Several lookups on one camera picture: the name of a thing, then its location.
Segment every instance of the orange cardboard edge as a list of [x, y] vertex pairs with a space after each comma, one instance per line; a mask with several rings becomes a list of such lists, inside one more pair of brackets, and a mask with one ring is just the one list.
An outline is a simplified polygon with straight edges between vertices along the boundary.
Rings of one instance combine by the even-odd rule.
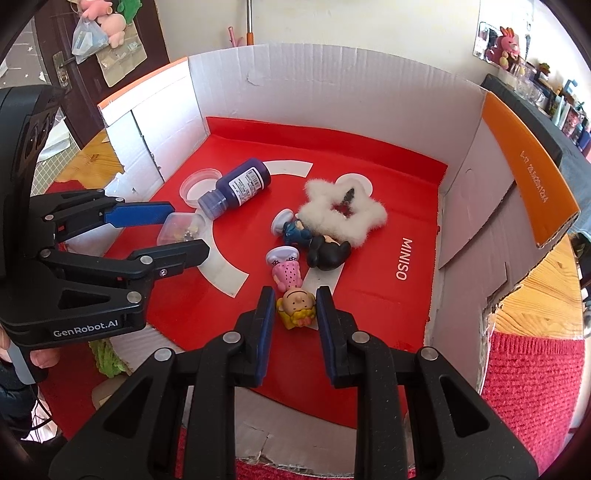
[[482, 118], [499, 144], [541, 248], [579, 214], [558, 168], [534, 134], [494, 93], [486, 94]]
[[147, 73], [146, 75], [144, 75], [142, 78], [137, 79], [134, 82], [131, 82], [129, 85], [124, 86], [122, 89], [117, 90], [115, 93], [113, 93], [112, 95], [109, 95], [107, 98], [105, 98], [101, 103], [99, 103], [99, 109], [103, 109], [105, 108], [107, 105], [109, 105], [111, 102], [114, 102], [115, 100], [117, 100], [117, 98], [119, 98], [121, 95], [123, 95], [126, 92], [129, 92], [131, 89], [133, 89], [134, 87], [137, 87], [140, 83], [156, 76], [157, 74], [168, 70], [170, 67], [174, 67], [175, 65], [178, 65], [179, 63], [182, 63], [184, 61], [187, 61], [188, 57], [183, 57], [181, 59], [178, 59], [172, 63], [166, 64], [162, 67], [160, 67], [157, 70], [154, 70], [153, 72]]

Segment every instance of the yellow hair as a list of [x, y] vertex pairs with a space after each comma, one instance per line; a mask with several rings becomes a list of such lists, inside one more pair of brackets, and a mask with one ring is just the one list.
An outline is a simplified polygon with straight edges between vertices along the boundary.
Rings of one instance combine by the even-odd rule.
[[298, 310], [293, 315], [289, 316], [286, 314], [283, 309], [283, 298], [277, 300], [276, 307], [277, 313], [281, 320], [283, 321], [283, 325], [288, 330], [291, 330], [293, 327], [299, 327], [298, 320], [305, 319], [306, 317], [310, 317], [312, 320], [316, 318], [316, 307], [312, 307], [310, 309]]

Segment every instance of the green plush toy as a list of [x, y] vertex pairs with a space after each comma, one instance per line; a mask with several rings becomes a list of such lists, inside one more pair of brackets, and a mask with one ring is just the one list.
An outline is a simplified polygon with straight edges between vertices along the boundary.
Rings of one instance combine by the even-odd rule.
[[108, 339], [94, 340], [88, 345], [95, 355], [96, 367], [100, 373], [113, 378], [126, 371], [125, 364], [117, 356]]
[[125, 23], [129, 25], [141, 6], [140, 0], [119, 0], [117, 11], [125, 17]]

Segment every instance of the plastic bag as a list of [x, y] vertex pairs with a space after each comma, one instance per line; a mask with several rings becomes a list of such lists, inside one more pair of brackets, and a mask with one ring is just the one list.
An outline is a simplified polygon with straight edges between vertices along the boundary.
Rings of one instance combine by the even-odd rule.
[[94, 20], [80, 18], [72, 38], [72, 55], [80, 64], [109, 44], [109, 37]]

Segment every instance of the dark brown door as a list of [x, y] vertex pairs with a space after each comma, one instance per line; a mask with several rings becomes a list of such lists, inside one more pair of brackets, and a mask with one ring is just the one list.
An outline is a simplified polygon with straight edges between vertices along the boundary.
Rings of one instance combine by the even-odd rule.
[[[72, 11], [75, 7], [67, 0], [48, 0], [35, 15], [39, 48], [53, 85], [60, 84], [54, 68], [54, 54], [62, 51], [66, 60], [72, 57], [72, 35], [79, 19]], [[148, 58], [123, 80], [109, 87], [94, 57], [79, 65], [73, 61], [64, 67], [72, 89], [66, 95], [62, 108], [66, 114], [66, 125], [80, 148], [104, 128], [96, 106], [99, 102], [169, 62], [154, 0], [142, 0], [134, 22]]]

